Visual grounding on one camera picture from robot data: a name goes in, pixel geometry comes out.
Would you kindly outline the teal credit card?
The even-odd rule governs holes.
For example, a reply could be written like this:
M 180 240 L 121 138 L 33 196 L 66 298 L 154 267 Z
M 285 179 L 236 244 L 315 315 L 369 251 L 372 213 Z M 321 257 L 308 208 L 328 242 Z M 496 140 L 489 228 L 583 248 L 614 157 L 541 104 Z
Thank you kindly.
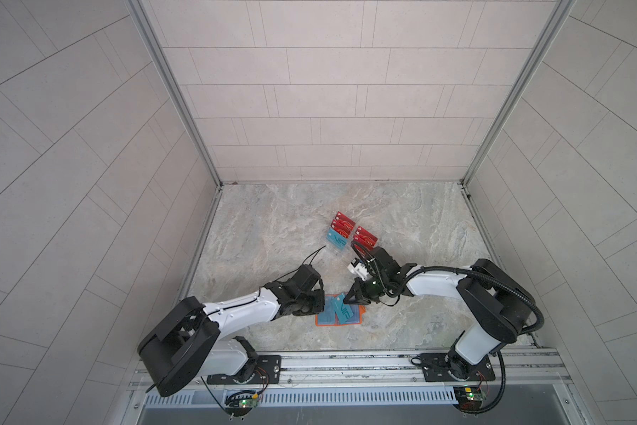
M 332 299 L 332 308 L 337 316 L 338 325 L 357 324 L 360 321 L 359 306 L 344 303 L 344 295 L 340 294 Z
M 322 326 L 334 326 L 337 321 L 337 316 L 331 305 L 326 305 L 324 311 L 316 315 L 316 325 Z

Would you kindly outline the orange card holder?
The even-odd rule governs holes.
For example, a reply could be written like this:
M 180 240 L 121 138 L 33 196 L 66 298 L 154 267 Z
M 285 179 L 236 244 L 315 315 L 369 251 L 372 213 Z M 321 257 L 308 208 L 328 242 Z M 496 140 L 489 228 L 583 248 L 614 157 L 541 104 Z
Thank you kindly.
M 324 310 L 315 316 L 315 325 L 337 327 L 361 324 L 366 312 L 365 307 L 344 304 L 344 298 L 344 293 L 325 295 Z

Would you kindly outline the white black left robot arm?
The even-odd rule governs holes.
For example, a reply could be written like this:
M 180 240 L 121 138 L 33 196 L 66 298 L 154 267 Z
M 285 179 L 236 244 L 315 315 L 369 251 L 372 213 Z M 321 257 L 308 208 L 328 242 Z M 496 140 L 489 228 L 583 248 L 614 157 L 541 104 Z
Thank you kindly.
M 160 396 L 181 391 L 197 377 L 228 375 L 247 380 L 257 353 L 235 333 L 286 316 L 322 313 L 325 291 L 313 266 L 303 264 L 286 281 L 273 281 L 243 297 L 205 303 L 196 297 L 178 302 L 137 347 Z

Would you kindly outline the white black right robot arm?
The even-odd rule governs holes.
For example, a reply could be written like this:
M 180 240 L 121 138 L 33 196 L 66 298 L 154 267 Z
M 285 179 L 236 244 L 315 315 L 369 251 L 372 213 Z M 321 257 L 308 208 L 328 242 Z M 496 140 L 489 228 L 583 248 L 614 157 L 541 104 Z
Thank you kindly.
M 475 323 L 461 334 L 444 359 L 433 368 L 464 381 L 490 353 L 518 337 L 541 329 L 544 315 L 533 296 L 488 259 L 467 268 L 415 263 L 399 265 L 382 247 L 351 244 L 357 258 L 348 267 L 355 281 L 344 302 L 381 303 L 384 297 L 449 297 L 465 302 Z

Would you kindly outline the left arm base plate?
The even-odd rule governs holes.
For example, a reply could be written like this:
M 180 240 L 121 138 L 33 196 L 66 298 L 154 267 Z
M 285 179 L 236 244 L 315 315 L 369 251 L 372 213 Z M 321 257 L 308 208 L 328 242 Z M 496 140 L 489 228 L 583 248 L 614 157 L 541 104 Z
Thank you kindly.
M 277 384 L 282 357 L 279 355 L 261 355 L 254 361 L 247 361 L 234 375 L 209 375 L 209 385 L 262 385 Z

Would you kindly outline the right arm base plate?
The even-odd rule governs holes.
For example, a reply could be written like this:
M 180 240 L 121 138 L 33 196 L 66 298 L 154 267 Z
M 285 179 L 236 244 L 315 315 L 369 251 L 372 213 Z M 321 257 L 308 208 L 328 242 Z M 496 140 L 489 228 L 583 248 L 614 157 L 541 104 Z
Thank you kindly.
M 495 370 L 485 356 L 480 363 L 472 365 L 462 357 L 445 353 L 421 353 L 410 359 L 413 366 L 422 369 L 425 381 L 435 382 L 479 382 L 495 380 Z

